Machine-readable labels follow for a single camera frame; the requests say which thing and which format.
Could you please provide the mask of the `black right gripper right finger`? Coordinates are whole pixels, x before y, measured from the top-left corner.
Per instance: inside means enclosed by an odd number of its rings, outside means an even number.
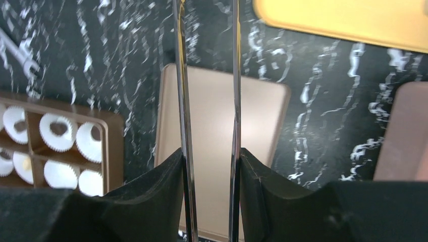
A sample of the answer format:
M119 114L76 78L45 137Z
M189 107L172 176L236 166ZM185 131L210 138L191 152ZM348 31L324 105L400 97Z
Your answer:
M427 241L427 183L333 181L308 190L241 149L245 241Z

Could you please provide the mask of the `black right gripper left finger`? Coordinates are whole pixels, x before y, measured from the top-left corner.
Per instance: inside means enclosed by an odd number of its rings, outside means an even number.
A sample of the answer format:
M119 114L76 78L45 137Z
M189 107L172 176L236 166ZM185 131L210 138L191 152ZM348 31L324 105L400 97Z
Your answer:
M183 153L102 197L1 188L1 241L176 241Z

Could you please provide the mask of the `metal tweezers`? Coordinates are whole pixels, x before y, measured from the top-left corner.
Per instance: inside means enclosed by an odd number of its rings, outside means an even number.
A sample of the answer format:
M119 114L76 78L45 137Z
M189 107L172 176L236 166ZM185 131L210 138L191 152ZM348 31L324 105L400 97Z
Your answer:
M234 129L229 195L229 241L239 240L240 212L240 168L241 168L241 24L239 1L232 1L233 7L233 93ZM175 17L176 71L178 82L178 103L180 117L181 150L183 153L184 198L187 236L198 241L196 192L193 165L190 102L185 45L185 1L173 2Z

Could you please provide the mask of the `dark round chocolate piece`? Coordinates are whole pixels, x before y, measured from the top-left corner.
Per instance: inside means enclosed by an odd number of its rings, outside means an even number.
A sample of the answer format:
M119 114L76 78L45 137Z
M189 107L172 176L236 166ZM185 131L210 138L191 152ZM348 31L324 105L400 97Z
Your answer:
M65 123L62 123L62 122L50 123L49 129L54 135L56 135L58 137L61 137L68 132L67 125Z

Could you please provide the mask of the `brown chocolate box tray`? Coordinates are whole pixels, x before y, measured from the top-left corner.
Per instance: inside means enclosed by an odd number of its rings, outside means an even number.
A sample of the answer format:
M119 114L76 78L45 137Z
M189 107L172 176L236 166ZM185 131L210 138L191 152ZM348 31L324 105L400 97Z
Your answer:
M3 125L3 114L9 106L24 108L28 128L28 143L14 142ZM66 152L57 152L48 147L39 132L39 122L44 114L53 113L74 119L79 127L85 122L95 123L101 132L102 163L87 160L79 152L76 141ZM48 160L55 160L77 166L82 171L89 169L99 172L103 179L103 195L123 184L124 167L124 120L113 112L93 110L86 106L71 105L58 100L37 100L23 94L1 93L1 148L11 152L27 154L31 159L34 185L23 181L14 170L1 177L3 187L51 188L43 175Z

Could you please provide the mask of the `rose gold box lid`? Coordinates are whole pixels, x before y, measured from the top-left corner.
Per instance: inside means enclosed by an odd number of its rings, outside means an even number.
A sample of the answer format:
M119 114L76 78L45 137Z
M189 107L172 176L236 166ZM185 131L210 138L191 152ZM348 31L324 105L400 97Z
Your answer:
M228 240L231 152L234 128L233 75L188 67L198 234ZM181 147L175 64L161 77L155 165ZM290 88L282 83L241 78L241 145L271 166L277 148Z

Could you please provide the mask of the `cream chocolate piece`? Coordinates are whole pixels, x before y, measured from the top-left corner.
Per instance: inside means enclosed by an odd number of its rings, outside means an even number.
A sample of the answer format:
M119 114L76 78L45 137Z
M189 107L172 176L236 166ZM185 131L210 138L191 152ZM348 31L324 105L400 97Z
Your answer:
M22 160L22 168L25 171L28 171L28 170L32 169L32 164L31 164L31 159L30 158L28 158L28 157L23 158L23 160Z

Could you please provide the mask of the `dark rectangular chocolate piece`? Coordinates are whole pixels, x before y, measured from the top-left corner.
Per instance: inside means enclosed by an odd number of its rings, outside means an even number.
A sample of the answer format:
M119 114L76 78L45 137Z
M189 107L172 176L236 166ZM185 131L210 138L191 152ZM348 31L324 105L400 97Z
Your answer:
M24 120L14 123L14 130L17 134L27 131L27 124Z

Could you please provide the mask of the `dark heart chocolate piece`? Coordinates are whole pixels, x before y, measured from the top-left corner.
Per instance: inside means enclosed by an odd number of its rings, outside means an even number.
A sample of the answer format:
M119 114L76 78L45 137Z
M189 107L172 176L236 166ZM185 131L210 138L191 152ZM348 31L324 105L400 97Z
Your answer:
M101 136L100 136L100 131L96 126L92 126L91 131L91 138L96 141L96 142L100 142L101 141Z

